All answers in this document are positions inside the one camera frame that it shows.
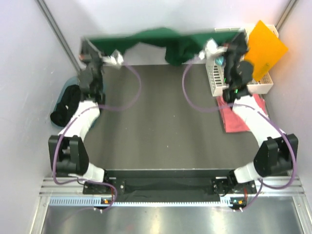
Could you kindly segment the green t shirt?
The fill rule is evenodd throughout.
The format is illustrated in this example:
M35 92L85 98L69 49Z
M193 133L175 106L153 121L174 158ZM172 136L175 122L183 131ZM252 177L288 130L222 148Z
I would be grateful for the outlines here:
M89 37L88 40L101 52L111 55L115 50L124 55L139 43L165 48L165 61L179 66L198 54L209 39L218 45L231 41L238 29L206 31L192 34L181 34L170 28L156 28L141 31L129 36Z

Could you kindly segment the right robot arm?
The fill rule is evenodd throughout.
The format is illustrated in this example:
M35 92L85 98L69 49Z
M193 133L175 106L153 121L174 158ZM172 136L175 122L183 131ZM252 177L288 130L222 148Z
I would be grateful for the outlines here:
M285 134L274 125L249 91L248 83L253 80L254 66L241 59L249 50L246 34L238 32L224 45L224 82L228 87L223 90L223 100L243 120L259 145L253 161L229 173L228 188L239 193L247 182L292 171L289 182L280 186L281 189L287 188L297 172L298 138L294 134Z

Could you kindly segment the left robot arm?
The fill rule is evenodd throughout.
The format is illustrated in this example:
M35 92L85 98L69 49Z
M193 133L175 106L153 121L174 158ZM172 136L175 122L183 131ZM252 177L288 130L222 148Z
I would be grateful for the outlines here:
M86 67L78 75L81 92L78 108L66 127L48 140L54 182L60 184L57 174L68 175L74 180L93 182L94 188L102 194L109 191L111 182L105 178L104 169L89 161L84 139L100 115L99 106L105 102L103 56L89 39L82 40L79 59Z

